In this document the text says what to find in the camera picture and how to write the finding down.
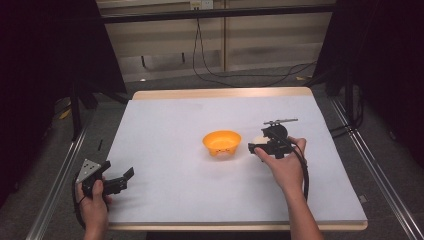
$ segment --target black cable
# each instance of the black cable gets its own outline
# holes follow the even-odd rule
[[[80,209],[80,204],[82,202],[82,200],[84,200],[85,196],[77,202],[77,198],[76,198],[76,194],[75,194],[75,182],[77,181],[78,178],[78,174],[79,172],[77,172],[74,176],[74,178],[72,179],[72,201],[74,203],[74,213],[75,216],[77,217],[78,223],[81,225],[81,227],[85,230],[85,222],[84,219],[82,219],[82,215],[81,215],[81,209]]]
[[[341,137],[341,136],[343,136],[343,135],[346,135],[346,134],[347,134],[347,133],[349,133],[349,132],[350,132],[350,130],[347,130],[347,131],[344,131],[344,132],[339,133],[339,134],[336,134],[336,135],[331,135],[331,138],[336,139],[336,138],[338,138],[338,137]]]
[[[195,68],[195,66],[194,66],[194,56],[195,56],[196,49],[197,49],[197,39],[198,39],[198,38],[200,38],[200,45],[201,45],[201,50],[202,50],[202,59],[203,59],[203,64],[204,64],[204,66],[205,66],[206,70],[208,71],[208,73],[209,73],[209,74],[211,74],[211,75],[213,75],[213,76],[215,76],[215,77],[219,77],[219,78],[228,78],[228,77],[283,77],[282,79],[278,79],[278,80],[277,80],[277,81],[275,81],[275,82],[272,82],[272,83],[270,83],[270,84],[266,84],[266,85],[263,85],[263,86],[259,86],[259,87],[269,87],[269,86],[275,85],[275,84],[277,84],[277,83],[279,83],[279,82],[281,82],[281,81],[285,80],[288,76],[290,76],[290,75],[294,75],[294,74],[299,73],[299,72],[302,72],[302,71],[304,71],[305,69],[307,69],[308,67],[310,67],[310,66],[312,66],[312,65],[316,64],[316,61],[314,61],[314,62],[312,62],[312,63],[304,63],[304,64],[298,64],[298,65],[292,66],[292,67],[289,69],[289,72],[288,72],[287,74],[278,74],[278,75],[272,75],[272,74],[246,74],[246,75],[244,75],[244,74],[232,74],[232,75],[218,75],[218,74],[216,74],[216,73],[213,73],[213,72],[209,69],[209,67],[207,66],[207,64],[206,64],[205,54],[204,54],[204,47],[203,47],[202,31],[201,31],[201,29],[200,29],[200,22],[199,22],[199,19],[197,19],[197,31],[196,31],[196,39],[195,39],[195,42],[194,42],[193,59],[192,59],[192,60],[193,60],[193,62],[192,62],[193,71],[195,72],[196,76],[198,76],[200,79],[202,79],[202,80],[204,80],[204,81],[214,82],[214,83],[222,84],[222,85],[229,86],[229,87],[245,87],[245,86],[235,86],[235,85],[228,84],[228,83],[224,83],[224,82],[221,82],[221,81],[216,81],[216,80],[206,79],[206,78],[204,78],[204,77],[200,76],[200,75],[197,73],[196,68]],[[293,72],[293,73],[291,72],[291,71],[293,70],[293,68],[298,67],[298,66],[302,66],[302,65],[306,65],[306,67],[304,67],[304,68],[302,68],[301,70],[298,70],[298,71],[296,71],[296,72]]]
[[[302,152],[302,149],[300,149],[300,147],[296,144],[296,143],[292,143],[292,142],[288,142],[286,141],[286,139],[280,137],[278,134],[276,134],[274,131],[268,129],[268,132],[272,133],[272,135],[274,135],[274,137],[276,139],[278,139],[279,141],[283,142],[292,152],[294,152],[294,154],[296,155],[297,159],[300,162],[300,166],[302,167],[302,172],[303,172],[303,195],[305,196],[306,201],[308,200],[308,195],[309,195],[309,173],[308,173],[308,164],[307,161],[305,159],[305,156]],[[294,144],[297,148],[299,148],[299,152],[300,154],[296,151],[296,149],[294,149],[291,144]]]
[[[338,131],[338,130],[341,130],[341,129],[345,129],[345,128],[349,127],[349,126],[350,125],[343,125],[343,126],[340,126],[340,127],[329,129],[328,131],[335,132],[335,131]]]

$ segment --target orange bowl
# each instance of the orange bowl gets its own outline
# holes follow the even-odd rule
[[[211,156],[216,156],[218,153],[234,154],[240,141],[241,136],[229,130],[211,132],[203,138],[203,144]]]

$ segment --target left hand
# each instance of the left hand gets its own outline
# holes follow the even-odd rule
[[[89,239],[103,239],[109,226],[106,203],[111,203],[112,199],[106,196],[103,200],[103,181],[97,180],[93,186],[93,198],[84,197],[82,183],[78,184],[78,201],[82,218],[86,226],[86,237]]]

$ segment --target white table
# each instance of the white table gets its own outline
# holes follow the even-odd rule
[[[111,147],[116,178],[130,167],[128,189],[113,196],[110,229],[288,230],[288,210],[271,171],[247,144],[263,122],[307,139],[308,204],[321,230],[363,230],[367,218],[324,118],[308,88],[199,89],[137,92]],[[202,144],[212,131],[238,132],[233,156],[214,158]]]

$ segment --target aluminum rail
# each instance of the aluminum rail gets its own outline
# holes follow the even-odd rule
[[[330,98],[333,107],[335,108],[337,114],[340,117],[340,120],[345,126],[350,124],[346,111],[337,98]],[[389,179],[387,179],[383,170],[380,168],[377,160],[374,155],[371,153],[364,139],[357,129],[347,127],[346,129],[355,144],[359,154],[361,155],[364,163],[367,165],[368,170],[371,175],[374,177],[378,187],[380,188],[383,196],[385,197],[387,203],[398,219],[400,225],[405,230],[406,235],[408,235],[411,240],[422,240],[424,239],[423,233],[421,232],[418,224],[416,223],[414,217],[412,216],[410,210],[399,197],[393,186],[391,185]]]
[[[81,148],[82,143],[87,132],[87,127],[90,125],[94,116],[94,110],[88,113],[87,120],[82,128],[77,139],[72,142],[68,153],[66,154],[65,160],[62,164],[62,167],[57,174],[57,177],[53,183],[53,186],[50,190],[50,193],[47,195],[46,200],[44,201],[43,207],[37,215],[32,227],[27,235],[27,240],[42,239],[44,233],[47,230],[50,219],[53,216],[54,210],[56,209],[57,203],[59,201],[59,196],[63,191],[66,180],[68,179],[69,173],[71,171],[72,165],[75,162],[76,156]]]

